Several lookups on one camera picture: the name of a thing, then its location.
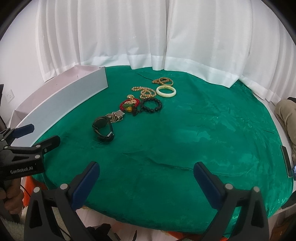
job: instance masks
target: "finger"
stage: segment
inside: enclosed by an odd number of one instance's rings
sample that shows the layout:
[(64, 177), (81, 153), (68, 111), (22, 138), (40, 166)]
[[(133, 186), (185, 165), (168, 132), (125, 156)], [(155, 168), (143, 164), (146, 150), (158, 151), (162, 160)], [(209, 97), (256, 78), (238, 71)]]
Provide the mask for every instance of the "finger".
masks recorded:
[(7, 198), (13, 198), (20, 193), (20, 183), (22, 179), (13, 179), (11, 182), (11, 186), (7, 189)]
[(14, 214), (19, 214), (22, 211), (22, 206), (19, 206), (18, 208), (9, 211), (10, 214), (14, 215)]
[(5, 209), (8, 211), (13, 211), (16, 208), (22, 207), (23, 206), (23, 202), (22, 202), (23, 198), (24, 198), (24, 193), (20, 190), (19, 195), (11, 198), (5, 202), (5, 204), (4, 204)]
[(5, 198), (6, 198), (6, 192), (2, 188), (0, 188), (0, 200), (3, 200)]

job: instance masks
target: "white curtain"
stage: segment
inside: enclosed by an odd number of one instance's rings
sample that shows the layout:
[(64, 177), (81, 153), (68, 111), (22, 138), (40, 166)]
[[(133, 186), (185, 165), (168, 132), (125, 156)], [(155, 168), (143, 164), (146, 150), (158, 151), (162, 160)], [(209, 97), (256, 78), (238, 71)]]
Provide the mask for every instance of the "white curtain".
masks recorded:
[(45, 81), (75, 64), (152, 66), (296, 97), (295, 44), (261, 0), (40, 0), (36, 45)]
[(164, 0), (40, 0), (36, 46), (44, 81), (76, 64), (164, 68)]

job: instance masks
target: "white bangle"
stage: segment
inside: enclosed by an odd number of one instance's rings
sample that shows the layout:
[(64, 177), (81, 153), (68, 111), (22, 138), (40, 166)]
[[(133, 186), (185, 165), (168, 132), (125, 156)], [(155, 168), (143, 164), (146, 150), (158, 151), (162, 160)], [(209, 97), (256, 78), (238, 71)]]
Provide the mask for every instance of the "white bangle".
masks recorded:
[[(159, 91), (161, 89), (169, 89), (169, 90), (173, 91), (173, 93), (170, 93), (170, 94), (162, 93), (162, 92)], [(174, 87), (171, 87), (171, 86), (168, 86), (168, 85), (161, 85), (161, 86), (157, 87), (156, 93), (159, 96), (162, 96), (162, 97), (173, 97), (173, 96), (176, 95), (177, 92), (176, 92), (176, 89)]]

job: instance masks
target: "gold beaded necklace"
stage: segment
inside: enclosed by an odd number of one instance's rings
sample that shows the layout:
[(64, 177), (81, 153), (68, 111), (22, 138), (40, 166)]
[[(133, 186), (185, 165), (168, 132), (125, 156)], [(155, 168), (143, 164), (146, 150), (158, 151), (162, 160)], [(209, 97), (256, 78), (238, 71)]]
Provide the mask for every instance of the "gold beaded necklace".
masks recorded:
[(132, 91), (141, 91), (140, 99), (146, 99), (149, 97), (155, 97), (156, 92), (154, 89), (148, 88), (148, 87), (142, 87), (142, 86), (135, 86), (131, 88)]

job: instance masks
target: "phone screen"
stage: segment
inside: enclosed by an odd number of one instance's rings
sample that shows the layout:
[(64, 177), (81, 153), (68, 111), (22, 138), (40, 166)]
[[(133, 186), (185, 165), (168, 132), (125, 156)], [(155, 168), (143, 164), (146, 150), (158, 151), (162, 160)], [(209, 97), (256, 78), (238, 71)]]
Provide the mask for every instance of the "phone screen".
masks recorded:
[(284, 160), (285, 160), (287, 175), (288, 175), (289, 178), (293, 177), (293, 171), (292, 171), (292, 167), (291, 167), (291, 163), (290, 163), (287, 148), (285, 146), (281, 146), (281, 151), (283, 153), (283, 157), (284, 157)]

